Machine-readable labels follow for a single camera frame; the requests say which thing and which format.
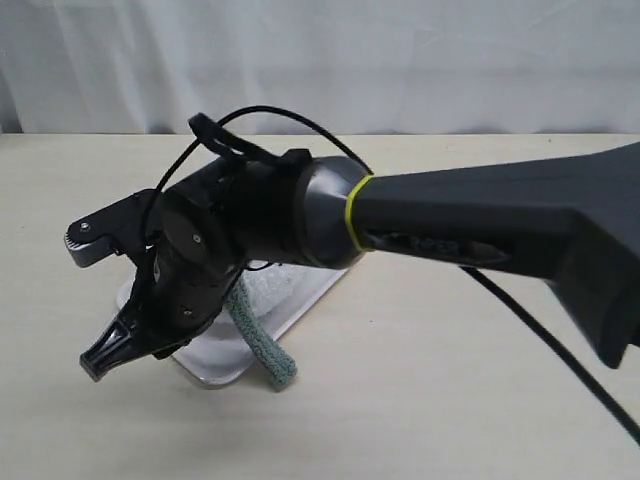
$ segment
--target green cloth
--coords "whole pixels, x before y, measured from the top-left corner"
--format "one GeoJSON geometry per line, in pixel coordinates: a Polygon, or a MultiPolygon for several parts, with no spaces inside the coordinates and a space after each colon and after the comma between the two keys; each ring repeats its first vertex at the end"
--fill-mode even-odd
{"type": "Polygon", "coordinates": [[[242,277],[231,289],[226,307],[242,338],[267,370],[271,386],[276,391],[285,389],[298,373],[296,362],[258,322],[251,310],[249,291],[242,277]]]}

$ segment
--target white curtain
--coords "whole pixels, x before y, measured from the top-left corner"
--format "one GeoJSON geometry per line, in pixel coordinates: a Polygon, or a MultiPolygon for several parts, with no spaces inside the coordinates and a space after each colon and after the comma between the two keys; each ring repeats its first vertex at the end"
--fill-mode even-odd
{"type": "Polygon", "coordinates": [[[639,47],[637,0],[0,0],[0,125],[639,132],[639,47]]]}

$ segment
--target table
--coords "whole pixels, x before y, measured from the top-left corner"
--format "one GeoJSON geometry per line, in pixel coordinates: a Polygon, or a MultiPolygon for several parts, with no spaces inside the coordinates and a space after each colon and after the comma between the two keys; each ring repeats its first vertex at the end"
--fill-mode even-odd
{"type": "MultiPolygon", "coordinates": [[[[314,136],[257,137],[284,151],[314,136]]],[[[379,174],[586,153],[640,136],[357,136],[379,174]]],[[[368,255],[283,339],[299,378],[217,391],[143,359],[94,384],[78,354],[129,273],[75,267],[67,225],[155,185],[184,136],[0,136],[3,479],[637,479],[623,430],[504,306],[453,266],[368,255]]],[[[185,173],[208,159],[198,150],[185,173]]],[[[640,354],[600,365],[540,282],[492,274],[640,418],[640,354]]]]}

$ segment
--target yellow ring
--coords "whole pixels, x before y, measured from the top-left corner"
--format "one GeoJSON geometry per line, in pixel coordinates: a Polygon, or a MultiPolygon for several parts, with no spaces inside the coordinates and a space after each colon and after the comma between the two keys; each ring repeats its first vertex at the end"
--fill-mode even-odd
{"type": "Polygon", "coordinates": [[[361,252],[367,252],[369,250],[362,246],[362,244],[360,243],[360,240],[358,239],[358,235],[356,235],[356,230],[355,228],[353,228],[353,219],[352,219],[353,202],[356,199],[356,195],[358,195],[360,190],[362,190],[362,187],[364,187],[369,182],[369,180],[371,180],[373,177],[374,175],[367,175],[363,177],[362,180],[360,180],[355,187],[353,187],[353,190],[351,190],[351,192],[349,192],[349,195],[347,196],[347,204],[344,209],[344,222],[347,225],[349,236],[353,241],[353,245],[356,247],[356,249],[358,249],[361,252]]]}

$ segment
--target robotic arm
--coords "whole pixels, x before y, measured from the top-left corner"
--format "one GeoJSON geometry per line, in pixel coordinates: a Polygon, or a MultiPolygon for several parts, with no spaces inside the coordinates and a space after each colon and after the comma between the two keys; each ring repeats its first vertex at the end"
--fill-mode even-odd
{"type": "Polygon", "coordinates": [[[611,368],[640,345],[640,144],[377,177],[345,156],[277,157],[203,114],[189,123],[191,150],[216,160],[67,231],[78,266],[124,254],[137,267],[130,300],[81,355],[95,381],[187,345],[251,261],[342,269],[373,250],[539,278],[611,368]]]}

